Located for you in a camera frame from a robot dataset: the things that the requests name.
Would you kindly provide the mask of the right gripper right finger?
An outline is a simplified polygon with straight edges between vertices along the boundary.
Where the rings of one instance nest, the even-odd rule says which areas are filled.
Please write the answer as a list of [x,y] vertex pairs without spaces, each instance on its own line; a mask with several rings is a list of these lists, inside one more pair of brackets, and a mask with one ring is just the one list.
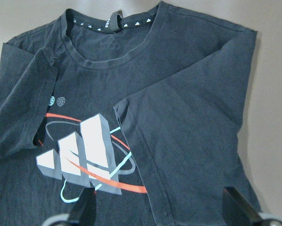
[[224,187],[222,215],[228,226],[255,226],[261,222],[258,212],[232,186]]

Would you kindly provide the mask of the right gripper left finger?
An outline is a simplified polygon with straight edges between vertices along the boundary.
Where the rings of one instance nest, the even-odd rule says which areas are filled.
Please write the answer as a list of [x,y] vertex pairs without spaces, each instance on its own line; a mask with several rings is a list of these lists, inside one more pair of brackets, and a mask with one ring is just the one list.
[[67,222],[70,226],[93,226],[96,219],[96,195],[94,188],[84,188],[71,209]]

